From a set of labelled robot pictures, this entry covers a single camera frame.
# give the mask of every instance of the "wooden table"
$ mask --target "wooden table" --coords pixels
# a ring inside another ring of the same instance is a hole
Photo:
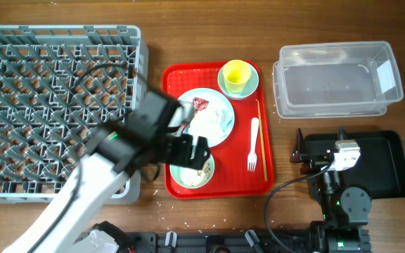
[[[149,80],[160,85],[164,69],[175,63],[250,59],[261,68],[276,169],[276,185],[299,175],[289,163],[294,133],[395,130],[405,151],[405,1],[120,1],[75,3],[0,0],[0,24],[138,25],[150,51]],[[282,46],[334,41],[388,41],[398,62],[404,99],[381,117],[281,119],[275,108],[271,69]],[[143,183],[133,205],[105,206],[91,222],[109,221],[124,231],[178,233],[263,228],[266,195],[178,201],[165,190],[163,176]],[[321,220],[306,183],[285,188],[271,203],[274,227],[305,228]],[[0,251],[18,238],[45,204],[0,205]],[[374,200],[369,215],[374,252],[405,252],[405,198]]]

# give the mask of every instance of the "dish rack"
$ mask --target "dish rack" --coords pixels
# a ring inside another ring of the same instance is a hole
[[[89,75],[102,63],[126,63]],[[148,48],[130,25],[0,26],[0,203],[50,202],[94,126],[134,110],[146,91]],[[134,174],[108,203],[139,196]]]

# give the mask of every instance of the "black tray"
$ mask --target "black tray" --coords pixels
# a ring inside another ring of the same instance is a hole
[[[354,168],[341,173],[347,187],[358,186],[373,199],[405,197],[405,158],[399,135],[394,131],[347,133],[356,140],[361,157]],[[305,140],[307,152],[332,149],[337,134],[314,134]],[[316,179],[309,180],[311,195],[319,201]]]

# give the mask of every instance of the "clear plastic container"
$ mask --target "clear plastic container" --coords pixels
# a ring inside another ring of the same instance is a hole
[[[385,41],[284,46],[273,83],[282,118],[378,116],[404,96]]]

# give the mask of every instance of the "green light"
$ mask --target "green light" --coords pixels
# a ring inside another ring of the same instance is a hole
[[[117,136],[118,136],[118,134],[114,134],[112,137],[110,137],[109,141],[113,140]]]

